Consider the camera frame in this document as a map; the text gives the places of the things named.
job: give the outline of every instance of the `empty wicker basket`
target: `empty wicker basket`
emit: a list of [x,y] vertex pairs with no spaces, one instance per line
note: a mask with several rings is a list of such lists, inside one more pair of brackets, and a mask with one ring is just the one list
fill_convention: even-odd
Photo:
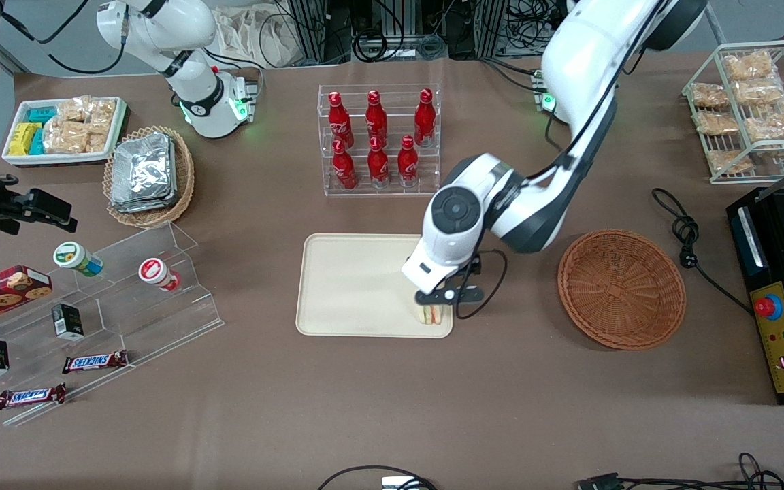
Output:
[[654,243],[625,230],[581,236],[558,266],[564,310],[607,347],[646,350],[665,342],[685,314],[685,286]]

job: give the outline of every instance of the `snickers logo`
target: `snickers logo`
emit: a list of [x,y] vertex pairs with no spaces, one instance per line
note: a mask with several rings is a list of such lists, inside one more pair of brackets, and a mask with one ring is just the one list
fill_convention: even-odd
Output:
[[49,394],[50,388],[45,388],[44,390],[18,391],[13,394],[10,401],[12,401],[12,403],[34,402],[47,398],[47,395]]
[[71,362],[71,368],[78,369],[78,368],[103,366],[108,363],[108,359],[111,359],[111,354],[102,354],[100,356],[90,356],[90,357],[78,357],[77,359]]

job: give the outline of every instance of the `bottle cap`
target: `bottle cap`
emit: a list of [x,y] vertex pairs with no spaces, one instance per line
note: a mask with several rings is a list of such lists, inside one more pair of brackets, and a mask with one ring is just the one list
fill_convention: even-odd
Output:
[[164,281],[168,276],[168,266],[156,257],[147,259],[137,268],[137,275],[148,284]]
[[77,242],[65,242],[53,251],[53,261],[59,267],[77,267],[86,257],[86,248]]

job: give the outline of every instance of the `red emergency stop button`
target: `red emergency stop button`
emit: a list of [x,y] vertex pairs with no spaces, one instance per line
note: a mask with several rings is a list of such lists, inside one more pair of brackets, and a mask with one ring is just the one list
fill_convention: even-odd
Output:
[[763,319],[774,321],[782,317],[782,300],[777,295],[765,295],[758,298],[753,307],[755,313]]
[[776,305],[768,300],[768,298],[763,297],[755,300],[755,313],[757,313],[758,316],[764,316],[766,319],[766,317],[771,316],[771,314],[774,314],[775,312]]

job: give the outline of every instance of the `aluminum foil packet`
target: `aluminum foil packet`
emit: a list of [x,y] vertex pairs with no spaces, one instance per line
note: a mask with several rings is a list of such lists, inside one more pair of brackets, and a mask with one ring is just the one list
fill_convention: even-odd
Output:
[[112,165],[111,205],[121,213],[167,208],[177,202],[174,141],[156,133],[117,145]]

